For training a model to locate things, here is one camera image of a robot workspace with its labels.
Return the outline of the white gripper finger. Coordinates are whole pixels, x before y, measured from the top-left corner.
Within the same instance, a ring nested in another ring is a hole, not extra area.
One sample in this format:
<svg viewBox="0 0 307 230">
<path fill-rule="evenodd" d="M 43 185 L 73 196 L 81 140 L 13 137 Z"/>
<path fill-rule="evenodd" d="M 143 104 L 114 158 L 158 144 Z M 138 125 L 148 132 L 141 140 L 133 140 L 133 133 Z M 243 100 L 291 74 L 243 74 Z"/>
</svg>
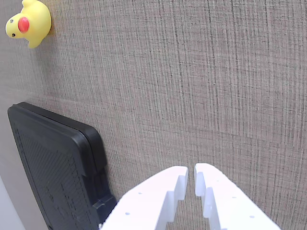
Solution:
<svg viewBox="0 0 307 230">
<path fill-rule="evenodd" d="M 188 168 L 167 168 L 125 193 L 101 230 L 165 230 L 175 219 L 178 201 L 185 199 Z"/>
<path fill-rule="evenodd" d="M 279 230 L 235 183 L 214 166 L 194 167 L 195 195 L 211 230 Z"/>
</svg>

